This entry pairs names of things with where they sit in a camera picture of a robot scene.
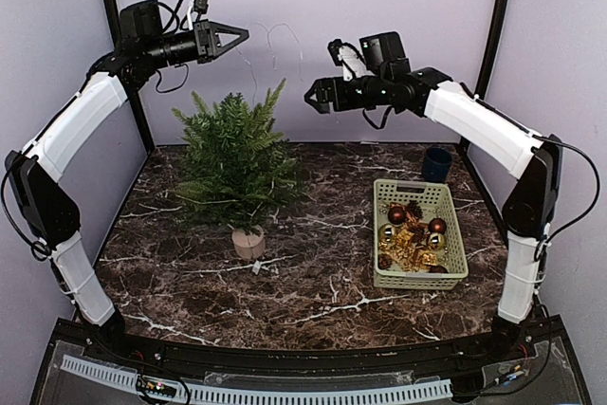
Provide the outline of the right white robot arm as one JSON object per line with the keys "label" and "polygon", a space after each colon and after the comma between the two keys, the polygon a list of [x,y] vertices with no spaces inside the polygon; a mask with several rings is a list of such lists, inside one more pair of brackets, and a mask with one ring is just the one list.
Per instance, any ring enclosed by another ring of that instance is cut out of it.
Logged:
{"label": "right white robot arm", "polygon": [[379,106],[410,111],[451,129],[515,178],[502,208],[508,255],[497,319],[522,323],[543,281],[547,250],[560,234],[551,224],[567,144],[522,125],[434,67],[413,70],[395,31],[363,37],[357,46],[335,39],[327,49],[342,73],[317,79],[305,93],[318,113]]}

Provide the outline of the pale green plastic basket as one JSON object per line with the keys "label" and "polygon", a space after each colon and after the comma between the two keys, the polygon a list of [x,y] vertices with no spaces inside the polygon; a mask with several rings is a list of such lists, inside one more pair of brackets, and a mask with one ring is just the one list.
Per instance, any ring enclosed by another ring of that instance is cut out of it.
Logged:
{"label": "pale green plastic basket", "polygon": [[[374,182],[374,286],[383,288],[451,290],[469,275],[468,260],[457,219],[451,191],[445,184],[433,184],[417,181],[402,181],[393,179],[378,179]],[[415,200],[423,210],[423,218],[417,220],[407,213],[407,220],[397,227],[414,234],[412,247],[406,254],[392,250],[390,244],[381,243],[377,239],[377,231],[384,224],[390,224],[388,210],[393,206],[405,207]],[[446,246],[443,249],[432,250],[437,256],[437,264],[445,267],[448,273],[430,273],[429,271],[411,272],[406,269],[409,253],[415,249],[428,249],[427,239],[430,232],[428,223],[439,217],[447,223]],[[393,259],[393,265],[388,270],[380,270],[377,266],[379,254],[387,254]]]}

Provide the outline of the small green christmas tree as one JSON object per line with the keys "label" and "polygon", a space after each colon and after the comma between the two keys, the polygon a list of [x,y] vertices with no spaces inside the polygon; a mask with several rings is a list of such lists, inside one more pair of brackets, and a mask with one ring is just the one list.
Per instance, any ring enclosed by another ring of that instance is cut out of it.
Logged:
{"label": "small green christmas tree", "polygon": [[207,104],[193,92],[194,113],[172,110],[186,142],[175,197],[189,224],[257,234],[272,212],[304,197],[300,163],[274,128],[284,87],[280,81],[253,105],[241,93]]}

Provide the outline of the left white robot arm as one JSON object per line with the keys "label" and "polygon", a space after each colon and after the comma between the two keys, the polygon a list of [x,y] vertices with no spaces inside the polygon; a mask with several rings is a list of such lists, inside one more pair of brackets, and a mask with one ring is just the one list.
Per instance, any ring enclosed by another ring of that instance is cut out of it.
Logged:
{"label": "left white robot arm", "polygon": [[119,312],[105,293],[85,251],[79,207],[61,182],[74,158],[102,124],[160,69],[210,63],[244,43],[244,28],[210,21],[206,6],[185,30],[162,25],[162,4],[148,0],[120,12],[113,51],[89,68],[84,84],[21,150],[10,152],[2,183],[10,185],[32,234],[23,239],[34,258],[49,261],[63,293],[83,319],[105,327]]}

